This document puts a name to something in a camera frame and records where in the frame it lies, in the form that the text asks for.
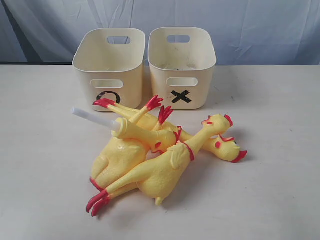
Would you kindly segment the cream bin with cross mark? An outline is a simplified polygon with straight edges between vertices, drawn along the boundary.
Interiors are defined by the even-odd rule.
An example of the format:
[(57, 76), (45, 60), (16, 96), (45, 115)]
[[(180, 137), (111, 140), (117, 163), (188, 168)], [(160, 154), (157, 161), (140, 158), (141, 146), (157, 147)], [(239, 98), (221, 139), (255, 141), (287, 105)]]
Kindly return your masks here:
[(161, 27), (150, 33), (148, 64), (153, 95), (174, 110), (207, 101), (217, 57), (210, 34), (197, 27)]

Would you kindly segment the cream bin with circle mark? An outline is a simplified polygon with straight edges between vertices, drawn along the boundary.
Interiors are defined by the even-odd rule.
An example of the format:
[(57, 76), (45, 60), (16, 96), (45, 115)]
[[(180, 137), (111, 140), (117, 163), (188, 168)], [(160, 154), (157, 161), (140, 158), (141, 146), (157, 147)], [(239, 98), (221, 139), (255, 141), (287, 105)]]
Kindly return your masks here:
[(143, 98), (145, 33), (136, 28), (98, 28), (81, 41), (72, 65), (88, 105), (110, 99), (137, 108)]

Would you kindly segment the white backdrop curtain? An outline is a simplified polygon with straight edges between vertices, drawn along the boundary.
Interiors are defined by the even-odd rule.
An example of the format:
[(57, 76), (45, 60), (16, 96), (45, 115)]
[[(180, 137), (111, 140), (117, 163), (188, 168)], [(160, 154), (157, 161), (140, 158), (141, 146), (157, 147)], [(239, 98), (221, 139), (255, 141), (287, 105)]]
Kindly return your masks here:
[(3, 63), (69, 63), (98, 28), (197, 27), (219, 65), (318, 65), (317, 0), (3, 0)]

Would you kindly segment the headless yellow rubber chicken body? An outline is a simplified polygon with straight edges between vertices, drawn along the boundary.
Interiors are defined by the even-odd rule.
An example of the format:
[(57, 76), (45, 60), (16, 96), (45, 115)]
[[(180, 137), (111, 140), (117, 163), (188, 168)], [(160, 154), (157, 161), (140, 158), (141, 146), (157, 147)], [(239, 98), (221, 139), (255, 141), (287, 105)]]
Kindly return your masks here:
[(144, 162), (149, 151), (162, 154), (176, 144), (176, 135), (163, 129), (163, 123), (173, 110), (170, 106), (166, 108), (162, 106), (162, 100), (158, 95), (153, 96), (142, 109), (128, 119), (130, 123), (136, 125), (145, 114), (160, 107), (158, 121), (151, 131), (144, 129), (142, 134), (134, 134), (132, 137), (124, 139), (112, 137), (95, 159), (91, 169), (90, 182), (99, 191), (103, 191)]

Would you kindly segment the yellow rubber chicken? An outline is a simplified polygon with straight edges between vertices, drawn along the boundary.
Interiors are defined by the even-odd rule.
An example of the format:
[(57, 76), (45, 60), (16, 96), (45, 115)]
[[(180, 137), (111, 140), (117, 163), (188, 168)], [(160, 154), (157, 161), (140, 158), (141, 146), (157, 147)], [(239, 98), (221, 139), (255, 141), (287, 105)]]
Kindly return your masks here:
[(86, 211), (94, 217), (99, 210), (110, 202), (117, 193), (121, 195), (138, 188), (142, 193), (155, 199), (159, 206), (177, 185), (188, 165), (214, 135), (220, 135), (233, 125), (228, 115), (216, 114), (203, 121), (203, 128), (192, 138), (178, 141), (166, 152), (156, 158), (144, 161), (135, 166), (124, 176), (116, 180), (91, 198)]
[[(139, 127), (145, 130), (155, 129), (156, 125), (158, 124), (158, 119), (148, 112), (156, 107), (160, 107), (162, 100), (162, 98), (159, 98), (156, 95), (152, 99), (150, 99), (150, 101), (143, 108), (140, 109), (144, 116), (142, 116), (137, 122), (137, 125)], [(126, 119), (130, 119), (135, 114), (140, 112), (138, 109), (126, 107), (108, 98), (98, 99), (93, 103), (93, 105), (106, 108), (114, 113), (125, 117)], [(167, 121), (167, 118), (173, 112), (170, 106), (166, 108), (164, 106), (161, 106), (160, 111), (162, 112), (160, 116), (162, 116), (162, 119), (164, 119), (163, 125), (160, 127), (161, 130), (165, 129), (174, 132), (177, 135), (178, 139), (183, 142), (193, 137), (193, 135), (184, 131), (181, 126), (176, 126)], [(240, 147), (235, 142), (235, 139), (233, 137), (225, 138), (222, 136), (223, 133), (225, 133), (225, 131), (220, 131), (219, 133), (215, 134), (215, 138), (206, 140), (202, 149), (213, 153), (217, 158), (221, 160), (231, 163), (239, 162), (246, 156), (247, 151), (240, 150)]]

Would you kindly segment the yellow chicken neck with squeaker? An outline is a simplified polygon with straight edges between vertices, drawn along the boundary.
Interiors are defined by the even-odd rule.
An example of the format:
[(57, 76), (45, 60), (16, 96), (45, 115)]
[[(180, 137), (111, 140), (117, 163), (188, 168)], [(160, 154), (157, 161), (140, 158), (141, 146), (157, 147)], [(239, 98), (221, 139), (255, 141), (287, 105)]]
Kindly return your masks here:
[(137, 140), (147, 145), (152, 153), (164, 153), (168, 148), (176, 145), (180, 141), (180, 133), (178, 131), (174, 132), (165, 129), (156, 131), (145, 130), (131, 123), (126, 118), (117, 118), (116, 120), (109, 118), (103, 119), (76, 107), (71, 109), (71, 113), (109, 128), (113, 137)]

